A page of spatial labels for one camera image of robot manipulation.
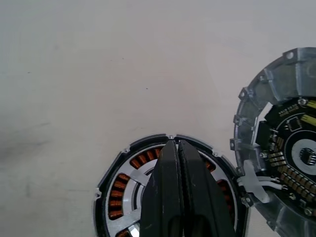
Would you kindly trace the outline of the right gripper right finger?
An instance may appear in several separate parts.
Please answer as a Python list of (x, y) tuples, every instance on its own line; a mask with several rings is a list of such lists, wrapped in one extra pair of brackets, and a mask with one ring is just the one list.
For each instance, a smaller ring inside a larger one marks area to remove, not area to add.
[(184, 199), (184, 236), (235, 237), (224, 195), (198, 150), (181, 140), (178, 151)]

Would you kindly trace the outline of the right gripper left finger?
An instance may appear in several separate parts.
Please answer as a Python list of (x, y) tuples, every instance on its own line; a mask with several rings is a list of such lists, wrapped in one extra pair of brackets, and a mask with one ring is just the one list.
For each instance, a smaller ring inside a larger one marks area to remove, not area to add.
[(175, 141), (161, 149), (141, 202), (139, 237), (183, 236), (183, 192)]

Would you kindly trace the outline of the silver rotor disc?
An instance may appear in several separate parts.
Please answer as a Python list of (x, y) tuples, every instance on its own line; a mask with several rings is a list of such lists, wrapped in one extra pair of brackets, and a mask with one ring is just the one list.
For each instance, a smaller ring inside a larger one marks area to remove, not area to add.
[[(164, 146), (162, 142), (124, 153), (123, 160), (111, 168), (112, 174), (102, 192), (105, 231), (99, 237), (139, 237), (143, 192)], [(224, 194), (236, 229), (238, 204), (231, 175), (224, 171), (221, 158), (215, 156), (211, 149), (202, 147), (198, 152)]]

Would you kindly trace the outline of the motor stator housing copper coils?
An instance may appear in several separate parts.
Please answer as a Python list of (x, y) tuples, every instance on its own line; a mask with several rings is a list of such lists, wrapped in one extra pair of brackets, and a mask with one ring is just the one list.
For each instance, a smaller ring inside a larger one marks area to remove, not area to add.
[(176, 143), (186, 140), (198, 150), (224, 194), (236, 237), (245, 237), (248, 209), (241, 203), (234, 167), (210, 145), (180, 134), (147, 136), (118, 154), (95, 192), (93, 212), (97, 237), (139, 237), (143, 192), (161, 149), (170, 140)]

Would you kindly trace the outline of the grey motor cover circuit board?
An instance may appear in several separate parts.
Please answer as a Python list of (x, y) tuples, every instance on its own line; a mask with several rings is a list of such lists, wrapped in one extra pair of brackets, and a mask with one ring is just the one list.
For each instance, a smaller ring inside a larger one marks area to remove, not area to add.
[(316, 237), (316, 47), (283, 53), (238, 97), (230, 147), (242, 201), (281, 237)]

